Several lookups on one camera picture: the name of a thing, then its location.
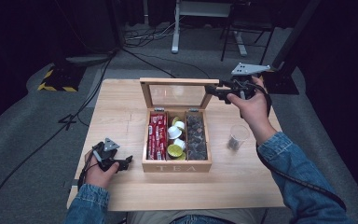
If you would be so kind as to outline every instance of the small glass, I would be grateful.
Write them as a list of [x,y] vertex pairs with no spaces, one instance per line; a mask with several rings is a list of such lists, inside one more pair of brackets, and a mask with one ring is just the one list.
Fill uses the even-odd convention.
[[227,147],[232,150],[238,150],[242,144],[249,138],[249,129],[243,125],[233,125],[231,127]]

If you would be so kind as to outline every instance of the denim shirt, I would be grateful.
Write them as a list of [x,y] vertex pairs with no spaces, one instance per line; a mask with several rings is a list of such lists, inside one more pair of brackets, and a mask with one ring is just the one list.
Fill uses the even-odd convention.
[[[262,144],[258,152],[276,169],[313,185],[334,192],[315,164],[284,133],[275,133]],[[291,223],[352,223],[338,203],[319,192],[304,188],[272,173],[283,196],[284,204],[292,210]],[[69,207],[64,223],[104,223],[109,193],[92,185],[83,185]],[[213,217],[186,216],[173,223],[215,223],[225,221]]]

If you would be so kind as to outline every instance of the hand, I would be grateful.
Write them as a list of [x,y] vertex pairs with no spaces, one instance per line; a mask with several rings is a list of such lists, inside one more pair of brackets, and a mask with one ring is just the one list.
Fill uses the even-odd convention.
[[[89,157],[92,150],[89,151],[85,156],[85,161]],[[103,189],[107,189],[109,186],[109,182],[112,179],[112,176],[118,170],[118,162],[115,162],[109,170],[104,172],[101,170],[100,166],[98,165],[98,161],[94,155],[92,155],[91,160],[89,161],[89,166],[87,167],[88,171],[86,173],[86,184],[94,185]]]
[[[253,77],[253,82],[264,88],[263,81],[259,78]],[[263,92],[256,90],[255,96],[249,100],[242,100],[232,93],[228,94],[227,98],[240,110],[242,117],[249,124],[259,145],[263,144],[277,132],[269,123],[267,101]]]

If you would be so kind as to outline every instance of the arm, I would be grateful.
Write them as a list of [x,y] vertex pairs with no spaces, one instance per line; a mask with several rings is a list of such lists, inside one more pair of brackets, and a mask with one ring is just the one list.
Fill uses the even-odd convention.
[[[254,83],[263,86],[262,81],[256,77]],[[333,191],[303,151],[286,135],[278,133],[272,127],[267,116],[267,102],[261,91],[256,91],[255,96],[249,100],[242,100],[234,94],[229,94],[227,98],[239,108],[260,145],[258,152],[268,163],[294,178]],[[272,173],[272,177],[281,191],[284,204],[292,210],[292,222],[351,223],[345,211],[321,193],[275,173]]]
[[106,189],[118,169],[118,163],[113,164],[106,172],[95,164],[97,160],[92,156],[85,184],[72,201],[64,223],[104,223],[109,203],[109,192]]

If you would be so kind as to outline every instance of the person's left hand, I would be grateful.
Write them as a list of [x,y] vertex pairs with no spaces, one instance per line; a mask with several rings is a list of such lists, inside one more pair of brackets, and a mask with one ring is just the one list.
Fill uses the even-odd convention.
[[[87,161],[87,158],[89,157],[90,153],[92,153],[92,150],[86,154],[85,161]],[[118,170],[118,162],[115,162],[106,172],[104,172],[98,165],[98,161],[95,156],[92,155],[87,169],[88,171],[86,173],[85,183],[103,189],[107,189],[107,187],[109,186],[109,182],[112,179],[112,176]]]

